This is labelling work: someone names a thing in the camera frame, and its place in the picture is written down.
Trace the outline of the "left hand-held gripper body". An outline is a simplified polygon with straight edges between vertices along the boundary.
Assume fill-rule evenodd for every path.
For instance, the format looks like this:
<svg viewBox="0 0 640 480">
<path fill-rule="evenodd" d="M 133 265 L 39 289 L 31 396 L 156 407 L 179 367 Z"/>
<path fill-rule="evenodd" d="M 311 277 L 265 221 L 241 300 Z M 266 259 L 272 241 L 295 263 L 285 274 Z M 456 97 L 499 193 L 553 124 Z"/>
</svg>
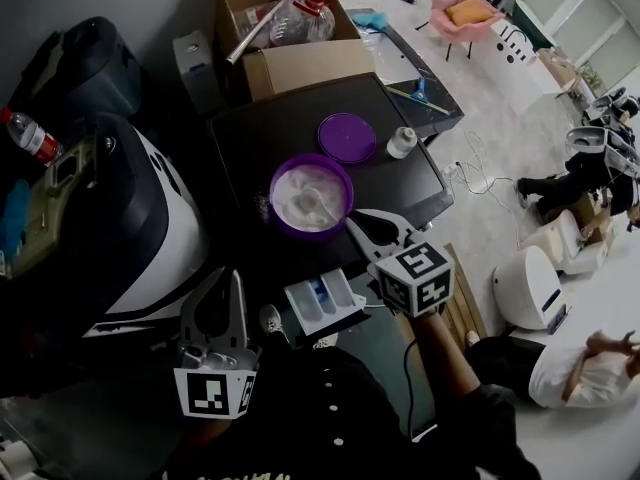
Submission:
<svg viewBox="0 0 640 480">
<path fill-rule="evenodd" d="M 205 419 L 238 419 L 249 407 L 261 348 L 212 348 L 181 340 L 182 363 L 174 369 L 183 414 Z"/>
</svg>

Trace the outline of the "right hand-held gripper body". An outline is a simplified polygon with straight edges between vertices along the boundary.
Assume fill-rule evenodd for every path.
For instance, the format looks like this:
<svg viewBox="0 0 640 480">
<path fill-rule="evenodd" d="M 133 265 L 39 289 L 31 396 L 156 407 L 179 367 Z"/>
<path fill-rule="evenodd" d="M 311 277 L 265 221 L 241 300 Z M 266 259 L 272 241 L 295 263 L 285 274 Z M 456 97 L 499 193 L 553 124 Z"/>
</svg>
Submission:
<svg viewBox="0 0 640 480">
<path fill-rule="evenodd" d="M 410 317 L 438 313 L 454 291 L 454 261 L 427 234 L 416 231 L 371 265 L 385 304 Z"/>
</svg>

